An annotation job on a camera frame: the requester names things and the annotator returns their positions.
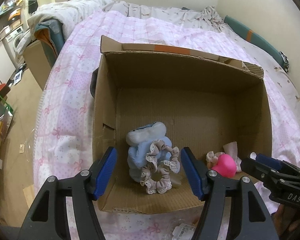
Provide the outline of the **pink rubber toy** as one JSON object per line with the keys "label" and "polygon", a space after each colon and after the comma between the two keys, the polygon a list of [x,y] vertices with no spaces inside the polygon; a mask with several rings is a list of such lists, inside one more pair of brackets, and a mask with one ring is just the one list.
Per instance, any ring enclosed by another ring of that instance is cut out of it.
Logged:
{"label": "pink rubber toy", "polygon": [[225,178],[233,178],[237,172],[237,166],[234,159],[228,154],[222,154],[218,157],[217,164],[212,170]]}

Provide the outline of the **beige lace scrunchie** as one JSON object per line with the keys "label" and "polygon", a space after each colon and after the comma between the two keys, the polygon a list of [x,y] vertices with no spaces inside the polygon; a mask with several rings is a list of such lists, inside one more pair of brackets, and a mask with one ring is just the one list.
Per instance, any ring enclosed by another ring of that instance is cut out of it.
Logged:
{"label": "beige lace scrunchie", "polygon": [[172,188],[170,174],[180,172],[180,151],[178,147],[167,146],[162,140],[155,140],[146,154],[147,164],[141,169],[140,185],[147,194],[164,194]]}

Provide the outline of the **white knotted cloth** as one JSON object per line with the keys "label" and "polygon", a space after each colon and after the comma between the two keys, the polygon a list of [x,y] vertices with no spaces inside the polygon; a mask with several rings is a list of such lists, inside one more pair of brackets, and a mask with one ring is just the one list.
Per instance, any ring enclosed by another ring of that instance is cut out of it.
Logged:
{"label": "white knotted cloth", "polygon": [[242,161],[238,156],[237,142],[233,141],[233,142],[230,142],[230,143],[224,145],[223,150],[224,150],[225,154],[230,155],[232,157],[232,159],[235,161],[236,169],[237,169],[236,172],[237,173],[242,172],[242,170],[241,170],[241,162]]}

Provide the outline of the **light blue plush toy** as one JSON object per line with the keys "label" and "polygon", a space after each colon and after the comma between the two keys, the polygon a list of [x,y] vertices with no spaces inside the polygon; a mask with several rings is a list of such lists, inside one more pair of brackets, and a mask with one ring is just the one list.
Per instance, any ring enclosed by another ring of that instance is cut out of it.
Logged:
{"label": "light blue plush toy", "polygon": [[146,154],[150,152],[150,145],[154,140],[162,140],[167,146],[172,146],[166,137],[166,126],[162,122],[154,122],[138,127],[126,135],[126,142],[129,145],[127,162],[129,175],[137,183],[141,179],[141,168],[146,166]]}

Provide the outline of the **clear plastic labelled bag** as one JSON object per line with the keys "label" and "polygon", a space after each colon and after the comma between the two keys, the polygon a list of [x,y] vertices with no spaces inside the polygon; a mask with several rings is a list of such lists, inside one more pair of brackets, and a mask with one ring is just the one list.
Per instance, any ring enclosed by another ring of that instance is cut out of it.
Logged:
{"label": "clear plastic labelled bag", "polygon": [[194,234],[195,226],[181,223],[172,231],[172,240],[190,240]]}

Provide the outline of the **open cardboard box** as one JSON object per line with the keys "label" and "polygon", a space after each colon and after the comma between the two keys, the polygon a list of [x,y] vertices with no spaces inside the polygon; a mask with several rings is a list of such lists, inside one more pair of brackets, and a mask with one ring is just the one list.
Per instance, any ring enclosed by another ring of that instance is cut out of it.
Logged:
{"label": "open cardboard box", "polygon": [[237,142],[238,156],[271,156],[272,132],[263,69],[248,60],[101,37],[94,97],[93,159],[117,151],[113,175],[97,202],[105,212],[166,213],[200,206],[187,179],[147,194],[128,172],[129,131],[163,122],[173,145],[204,160]]}

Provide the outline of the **dark grey garment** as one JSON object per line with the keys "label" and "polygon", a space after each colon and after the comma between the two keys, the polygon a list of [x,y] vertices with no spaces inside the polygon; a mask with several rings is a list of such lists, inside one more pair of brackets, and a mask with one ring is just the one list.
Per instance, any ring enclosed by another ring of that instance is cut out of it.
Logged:
{"label": "dark grey garment", "polygon": [[96,68],[91,76],[90,82],[90,94],[93,98],[95,98],[95,90],[96,90],[96,83],[97,83],[97,76],[98,76],[98,68]]}

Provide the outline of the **brown cardboard box on floor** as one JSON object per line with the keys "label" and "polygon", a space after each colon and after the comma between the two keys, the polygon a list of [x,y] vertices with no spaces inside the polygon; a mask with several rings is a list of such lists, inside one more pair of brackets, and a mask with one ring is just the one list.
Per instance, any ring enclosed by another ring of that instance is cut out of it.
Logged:
{"label": "brown cardboard box on floor", "polygon": [[23,58],[39,87],[44,90],[51,72],[51,66],[45,56],[40,41],[29,44],[23,52]]}

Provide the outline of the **teal rolled mat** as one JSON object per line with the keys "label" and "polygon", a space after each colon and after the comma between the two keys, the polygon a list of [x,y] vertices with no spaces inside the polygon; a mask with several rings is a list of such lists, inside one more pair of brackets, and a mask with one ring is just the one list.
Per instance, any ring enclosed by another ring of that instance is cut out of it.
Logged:
{"label": "teal rolled mat", "polygon": [[258,48],[266,51],[273,59],[281,66],[281,68],[288,73],[289,72],[289,60],[288,57],[282,52],[277,50],[262,36],[252,31],[249,27],[239,22],[238,20],[226,15],[224,22],[241,38],[257,46]]}

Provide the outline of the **white washing machine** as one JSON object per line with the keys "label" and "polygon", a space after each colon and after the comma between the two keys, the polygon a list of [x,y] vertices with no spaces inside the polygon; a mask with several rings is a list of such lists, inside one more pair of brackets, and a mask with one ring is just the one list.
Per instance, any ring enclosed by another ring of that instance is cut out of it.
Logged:
{"label": "white washing machine", "polygon": [[23,33],[23,26],[20,24],[14,29],[6,26],[2,29],[2,32],[0,34],[0,37],[3,38],[3,45],[15,68],[17,68],[18,66],[15,51],[23,36]]}

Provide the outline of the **white floral blanket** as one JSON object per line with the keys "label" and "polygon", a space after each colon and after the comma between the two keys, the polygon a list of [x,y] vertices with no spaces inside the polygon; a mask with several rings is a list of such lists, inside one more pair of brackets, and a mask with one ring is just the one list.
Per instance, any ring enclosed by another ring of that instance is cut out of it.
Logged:
{"label": "white floral blanket", "polygon": [[115,10],[126,17],[139,19],[157,18],[184,28],[200,28],[205,31],[221,32],[224,20],[214,7],[208,6],[202,11],[179,9],[174,7],[149,7],[115,0],[70,0],[44,4],[28,20],[31,35],[36,25],[46,20],[55,19],[63,25],[63,36],[68,39],[75,26],[94,12]]}

